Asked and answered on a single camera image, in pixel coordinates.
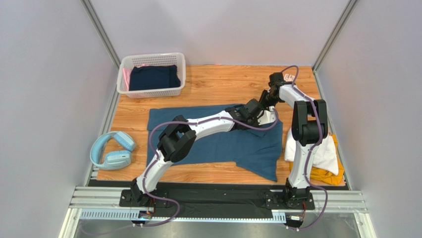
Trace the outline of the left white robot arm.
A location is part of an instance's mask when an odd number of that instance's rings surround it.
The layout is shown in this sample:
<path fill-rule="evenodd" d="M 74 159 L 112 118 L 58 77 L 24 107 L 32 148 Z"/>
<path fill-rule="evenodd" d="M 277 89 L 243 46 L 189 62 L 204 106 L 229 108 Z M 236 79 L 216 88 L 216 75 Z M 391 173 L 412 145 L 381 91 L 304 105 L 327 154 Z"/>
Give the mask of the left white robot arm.
<path fill-rule="evenodd" d="M 258 129 L 259 118 L 263 115 L 264 106 L 252 99 L 245 105 L 229 107 L 208 117 L 186 119 L 179 115 L 170 122 L 156 126 L 149 136 L 150 146 L 153 134 L 161 127 L 164 130 L 158 137 L 152 160 L 144 172 L 132 180 L 130 191 L 134 203 L 138 206 L 147 205 L 160 178 L 174 163 L 183 160 L 189 154 L 197 140 L 220 132 Z"/>

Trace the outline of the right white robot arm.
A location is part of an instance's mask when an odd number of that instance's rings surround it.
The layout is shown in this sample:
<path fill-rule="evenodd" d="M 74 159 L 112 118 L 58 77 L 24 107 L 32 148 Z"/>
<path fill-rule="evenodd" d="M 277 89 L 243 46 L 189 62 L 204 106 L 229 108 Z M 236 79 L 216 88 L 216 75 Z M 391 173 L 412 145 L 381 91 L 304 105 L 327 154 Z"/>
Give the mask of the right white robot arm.
<path fill-rule="evenodd" d="M 269 89 L 263 91 L 259 102 L 265 110 L 259 113 L 259 125 L 275 122 L 275 105 L 288 103 L 293 109 L 291 133 L 296 142 L 293 169 L 286 180 L 281 202 L 287 208 L 301 208 L 310 200 L 310 173 L 316 150 L 327 137 L 325 100 L 316 100 L 293 84 L 285 81 L 281 72 L 269 77 Z"/>

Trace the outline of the teal blue t shirt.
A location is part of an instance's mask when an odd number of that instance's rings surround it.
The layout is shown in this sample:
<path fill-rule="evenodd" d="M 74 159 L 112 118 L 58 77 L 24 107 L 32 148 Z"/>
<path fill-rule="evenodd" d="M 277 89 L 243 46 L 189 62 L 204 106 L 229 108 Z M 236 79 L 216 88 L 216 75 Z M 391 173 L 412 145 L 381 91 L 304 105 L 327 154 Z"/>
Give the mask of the teal blue t shirt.
<path fill-rule="evenodd" d="M 157 125 L 182 115 L 200 119 L 215 115 L 228 105 L 151 109 L 147 125 L 151 132 Z M 174 166 L 202 163 L 235 162 L 265 179 L 276 182 L 277 160 L 282 154 L 283 123 L 278 121 L 270 130 L 235 130 L 216 133 L 197 140 L 187 157 Z"/>

